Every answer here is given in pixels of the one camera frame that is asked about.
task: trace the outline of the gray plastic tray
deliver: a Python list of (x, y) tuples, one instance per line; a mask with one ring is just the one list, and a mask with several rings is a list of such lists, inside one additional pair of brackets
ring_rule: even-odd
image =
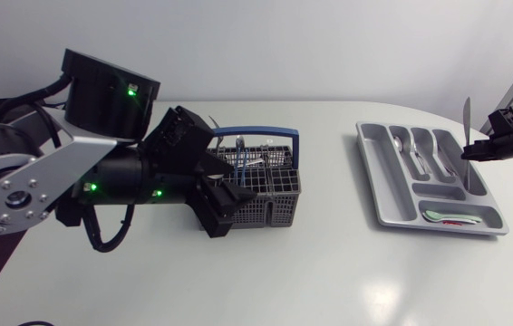
[[(451, 132), (372, 122), (358, 122), (356, 127), (380, 224), (478, 235), (508, 233), (496, 201), (476, 168), (460, 158), (462, 147)], [(393, 137), (402, 141), (402, 152)], [(424, 173), (416, 148), (429, 173)], [(469, 190), (463, 184), (466, 164), (470, 165)], [(479, 216), (482, 222), (432, 223), (422, 216), (425, 210)]]

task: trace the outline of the dishwasher cutlery basket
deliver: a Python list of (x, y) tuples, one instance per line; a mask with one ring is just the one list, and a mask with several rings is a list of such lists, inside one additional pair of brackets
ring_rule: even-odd
[[(270, 135), (290, 137), (289, 146), (245, 147), (247, 166), (244, 187), (256, 192), (256, 198), (240, 208), (232, 217), (232, 228), (258, 228), (265, 225), (291, 226), (301, 183), (299, 180), (299, 133), (295, 129), (276, 127), (227, 127), (214, 129), (215, 137), (236, 135)], [(241, 185), (245, 152), (237, 148), (209, 149), (212, 154), (233, 167), (238, 164), (237, 175), (231, 172), (223, 180)]]

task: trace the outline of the tray compartment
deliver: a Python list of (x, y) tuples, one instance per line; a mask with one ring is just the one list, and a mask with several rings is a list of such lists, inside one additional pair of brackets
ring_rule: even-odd
[(456, 178), (450, 176), (438, 158), (438, 143), (429, 130), (425, 128), (412, 128), (416, 147), (426, 161), (431, 173), (443, 183), (453, 183)]
[(428, 181), (430, 180), (430, 175), (427, 173), (421, 173), (420, 163), (418, 159), (416, 159), (413, 153), (413, 136), (411, 133), (404, 127), (400, 126), (390, 126), (390, 132), (392, 133), (392, 141), (395, 146), (395, 140), (393, 138), (398, 137), (402, 141), (402, 152), (400, 152), (397, 147), (398, 153), (402, 157), (403, 164), (410, 172), (410, 176), (418, 181)]
[[(477, 223), (475, 225), (457, 225), (457, 227), (467, 227), (469, 229), (501, 229), (504, 227), (504, 223), (502, 223), (502, 218), (500, 218), (500, 214), (494, 207), (491, 206), (479, 206), (422, 200), (419, 203), (419, 209), (420, 215), (426, 210), (431, 210), (443, 214), (466, 214), (482, 218), (482, 222)], [(442, 223), (429, 222), (423, 216), (421, 217), (421, 219), (423, 220), (424, 224), (438, 225), (441, 227), (453, 226), (444, 225)]]
[(466, 166), (470, 165), (470, 187), (466, 191), (472, 195), (485, 196), (488, 191), (482, 183), (482, 179), (478, 174), (478, 171), (469, 161), (460, 157), (462, 154), (462, 147), (458, 145), (458, 142), (456, 142), (447, 130), (434, 129), (432, 132), (440, 144), (440, 151), (446, 158), (448, 158), (448, 162), (451, 164), (452, 169), (458, 173), (458, 179), (462, 185), (464, 184), (464, 176), (466, 175)]
[[(361, 135), (366, 165), (371, 165), (373, 196), (382, 221), (410, 221), (418, 217), (411, 199), (402, 163), (388, 130), (378, 124), (363, 124)], [(379, 198), (392, 198), (380, 205)]]
[(466, 200), (466, 194), (459, 187), (414, 183), (411, 190), (419, 197)]

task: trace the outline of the metal bracket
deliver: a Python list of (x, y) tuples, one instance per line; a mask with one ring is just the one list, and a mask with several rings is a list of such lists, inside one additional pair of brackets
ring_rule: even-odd
[[(71, 141), (39, 158), (18, 155), (15, 161), (13, 155), (0, 157), (0, 168), (22, 165), (0, 178), (0, 234), (25, 230), (47, 218), (47, 207), (118, 144), (116, 139), (73, 126), (61, 110), (45, 110)], [(25, 118), (28, 122), (33, 116)], [(19, 121), (16, 125), (39, 136), (33, 123)]]

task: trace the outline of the black cable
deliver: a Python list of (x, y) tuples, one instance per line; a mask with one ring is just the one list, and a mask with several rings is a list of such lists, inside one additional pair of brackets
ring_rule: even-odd
[(72, 77), (63, 74), (61, 77), (59, 77), (58, 81), (41, 90), (32, 91), (30, 93), (26, 93), (24, 95), (4, 101), (0, 105), (0, 122), (3, 121), (3, 118), (8, 111), (20, 107), (21, 105), (35, 103), (39, 100), (53, 96), (67, 87), (70, 82), (72, 82)]
[(49, 132), (49, 136), (51, 136), (51, 140), (53, 141), (53, 145), (55, 148), (61, 147), (61, 140), (59, 139), (59, 134), (57, 133), (57, 128), (51, 119), (51, 116), (42, 108), (40, 105), (33, 103), (31, 107), (37, 112), (41, 120), (45, 124), (47, 131)]
[(128, 205), (126, 208), (126, 215), (121, 221), (120, 231), (112, 238), (112, 240), (104, 243), (102, 241), (102, 235), (100, 230), (100, 224), (97, 222), (97, 214), (95, 213), (95, 208), (93, 206), (89, 206), (86, 209), (85, 215), (83, 216), (83, 224), (85, 225), (85, 231), (87, 232), (87, 237), (92, 243), (93, 249), (99, 251), (100, 253), (108, 253), (115, 249), (118, 245), (120, 245), (123, 238), (128, 234), (128, 229), (130, 229), (131, 219), (133, 218), (133, 211), (135, 205)]

